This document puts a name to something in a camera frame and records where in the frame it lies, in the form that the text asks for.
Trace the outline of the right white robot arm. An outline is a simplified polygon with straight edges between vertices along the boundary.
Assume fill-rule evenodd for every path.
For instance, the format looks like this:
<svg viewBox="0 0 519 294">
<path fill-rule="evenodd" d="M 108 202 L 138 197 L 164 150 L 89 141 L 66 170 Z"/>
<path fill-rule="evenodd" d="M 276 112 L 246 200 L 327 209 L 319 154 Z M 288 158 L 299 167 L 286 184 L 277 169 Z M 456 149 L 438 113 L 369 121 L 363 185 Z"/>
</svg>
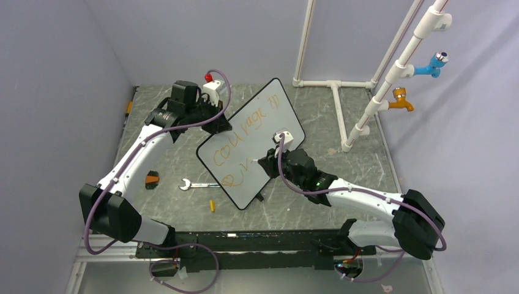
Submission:
<svg viewBox="0 0 519 294">
<path fill-rule="evenodd" d="M 303 149 L 280 155 L 270 149 L 257 163 L 268 177 L 280 177 L 292 191 L 314 204 L 353 208 L 375 217 L 371 222 L 345 221 L 337 238 L 337 246 L 344 254 L 362 247 L 390 246 L 429 260 L 434 252 L 446 250 L 442 235 L 445 221 L 417 190 L 399 194 L 355 185 L 317 169 Z"/>
</svg>

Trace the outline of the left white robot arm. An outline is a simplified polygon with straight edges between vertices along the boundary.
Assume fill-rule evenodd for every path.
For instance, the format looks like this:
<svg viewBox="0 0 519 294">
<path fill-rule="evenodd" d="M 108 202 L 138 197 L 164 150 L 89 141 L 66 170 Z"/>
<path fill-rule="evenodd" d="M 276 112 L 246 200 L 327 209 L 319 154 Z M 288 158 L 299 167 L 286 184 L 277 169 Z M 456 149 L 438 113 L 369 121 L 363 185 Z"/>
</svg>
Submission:
<svg viewBox="0 0 519 294">
<path fill-rule="evenodd" d="M 170 256 L 176 248 L 174 227 L 142 216 L 132 200 L 154 164 L 187 129 L 202 127 L 209 134 L 232 129 L 223 112 L 231 100 L 227 80 L 208 81 L 202 87 L 179 80 L 173 84 L 170 97 L 163 99 L 144 121 L 137 139 L 116 166 L 97 184 L 85 184 L 79 193 L 85 221 L 84 243 L 89 244 L 91 231 L 114 241 L 139 241 L 150 244 L 160 257 Z"/>
</svg>

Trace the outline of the black-framed whiteboard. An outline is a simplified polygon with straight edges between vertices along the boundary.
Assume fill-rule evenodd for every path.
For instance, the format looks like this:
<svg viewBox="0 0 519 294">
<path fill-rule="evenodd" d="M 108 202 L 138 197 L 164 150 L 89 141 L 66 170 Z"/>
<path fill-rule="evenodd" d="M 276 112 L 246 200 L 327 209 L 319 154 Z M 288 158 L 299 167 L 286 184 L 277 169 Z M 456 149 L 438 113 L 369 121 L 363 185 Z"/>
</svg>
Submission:
<svg viewBox="0 0 519 294">
<path fill-rule="evenodd" d="M 244 210 L 270 180 L 251 160 L 275 147 L 276 132 L 291 132 L 291 150 L 302 144 L 306 134 L 278 78 L 263 86 L 228 121 L 233 129 L 208 137 L 197 147 L 196 156 L 235 207 Z"/>
</svg>

